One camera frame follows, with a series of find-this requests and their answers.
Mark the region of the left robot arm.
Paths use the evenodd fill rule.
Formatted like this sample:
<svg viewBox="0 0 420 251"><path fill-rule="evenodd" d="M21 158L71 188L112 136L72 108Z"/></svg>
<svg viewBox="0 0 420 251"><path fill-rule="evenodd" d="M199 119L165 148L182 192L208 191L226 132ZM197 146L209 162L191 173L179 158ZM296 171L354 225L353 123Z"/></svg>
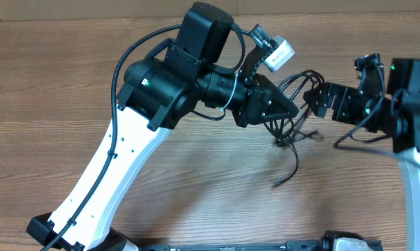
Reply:
<svg viewBox="0 0 420 251"><path fill-rule="evenodd" d="M112 119L96 153L66 200L31 219L27 233L44 250L134 250L111 242L121 200L149 156L198 102L231 112L240 127L292 119L298 107L264 75L294 54L261 26L240 29L233 17L196 2L166 38L112 77Z"/></svg>

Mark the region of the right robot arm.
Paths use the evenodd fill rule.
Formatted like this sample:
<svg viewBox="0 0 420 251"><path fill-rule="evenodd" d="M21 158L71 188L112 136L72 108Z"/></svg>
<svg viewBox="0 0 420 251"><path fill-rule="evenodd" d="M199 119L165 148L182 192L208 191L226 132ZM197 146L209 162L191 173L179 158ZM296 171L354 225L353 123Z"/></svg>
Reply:
<svg viewBox="0 0 420 251"><path fill-rule="evenodd" d="M398 161L405 189L407 249L420 250L420 59L395 58L389 76L379 54L354 60L359 72L358 88L326 82L306 91L303 99L312 112L353 129L334 144L351 138L360 128L383 132L392 140L392 151L362 148L364 153L383 155Z"/></svg>

